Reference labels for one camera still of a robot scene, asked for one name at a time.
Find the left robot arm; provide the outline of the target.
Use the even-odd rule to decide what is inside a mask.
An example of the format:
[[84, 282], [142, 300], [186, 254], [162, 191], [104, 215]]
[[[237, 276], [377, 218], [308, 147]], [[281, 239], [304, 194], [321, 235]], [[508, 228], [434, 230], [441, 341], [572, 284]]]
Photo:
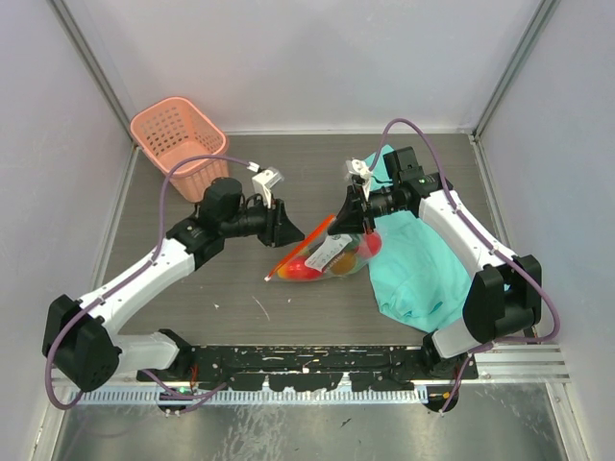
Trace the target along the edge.
[[194, 350], [179, 335], [168, 329], [149, 335], [120, 330], [164, 289], [220, 254], [230, 238], [254, 235], [272, 248], [302, 241], [283, 200], [272, 194], [282, 178], [273, 168], [256, 173], [250, 197], [238, 180], [216, 179], [194, 212], [138, 263], [78, 300], [62, 295], [51, 303], [43, 355], [83, 392], [100, 388], [116, 374], [141, 370], [160, 370], [171, 380], [187, 377]]

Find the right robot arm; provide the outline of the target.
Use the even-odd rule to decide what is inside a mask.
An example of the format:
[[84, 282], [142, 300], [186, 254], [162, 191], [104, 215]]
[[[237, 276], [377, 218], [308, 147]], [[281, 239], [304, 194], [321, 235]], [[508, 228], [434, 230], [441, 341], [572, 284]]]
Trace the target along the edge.
[[345, 202], [328, 233], [371, 233], [377, 219], [410, 212], [446, 242], [471, 285], [460, 318], [423, 339], [423, 370], [441, 378], [463, 354], [516, 336], [541, 320], [541, 265], [532, 255], [516, 255], [489, 233], [465, 210], [441, 173], [425, 173], [412, 148], [394, 150], [383, 160], [391, 183], [377, 190], [371, 187], [374, 174], [365, 161], [347, 161]]

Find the clear zip top bag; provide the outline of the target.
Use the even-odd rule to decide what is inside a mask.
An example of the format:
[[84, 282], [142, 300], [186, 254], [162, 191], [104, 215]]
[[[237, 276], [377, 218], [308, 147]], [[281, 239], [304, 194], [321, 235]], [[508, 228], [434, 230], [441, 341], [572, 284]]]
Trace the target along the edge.
[[[297, 247], [295, 247], [288, 255], [286, 255], [264, 278], [266, 282], [281, 280], [277, 276], [277, 271], [285, 265], [286, 262], [293, 259], [296, 255], [305, 255], [307, 257], [306, 266], [316, 269], [322, 273], [319, 279], [344, 278], [356, 274], [376, 256], [371, 258], [363, 257], [359, 254], [358, 247], [362, 242], [362, 234], [339, 234], [328, 235], [327, 230], [329, 225], [335, 219], [334, 215], [329, 215], [321, 224], [319, 224]], [[357, 257], [357, 265], [355, 269], [345, 276], [336, 276], [331, 273], [330, 267], [335, 259], [345, 252], [352, 252]], [[308, 282], [308, 281], [290, 281], [290, 282]]]

